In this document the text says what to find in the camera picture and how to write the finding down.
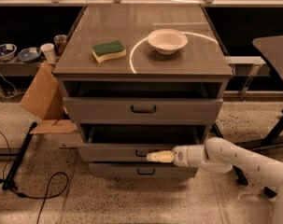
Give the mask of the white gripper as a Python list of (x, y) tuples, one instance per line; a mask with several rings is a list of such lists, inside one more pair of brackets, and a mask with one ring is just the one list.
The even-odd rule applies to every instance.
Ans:
[(148, 161), (171, 163), (178, 167), (197, 167), (199, 163), (198, 146), (177, 146), (171, 150), (152, 152)]

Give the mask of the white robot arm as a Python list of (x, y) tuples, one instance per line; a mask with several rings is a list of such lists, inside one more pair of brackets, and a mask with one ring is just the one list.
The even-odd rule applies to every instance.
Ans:
[(283, 162), (239, 147), (223, 138), (211, 137), (203, 145), (176, 146), (151, 152), (147, 160), (199, 167), (208, 172), (227, 173), (233, 166), (245, 171), (277, 194), (272, 224), (283, 224)]

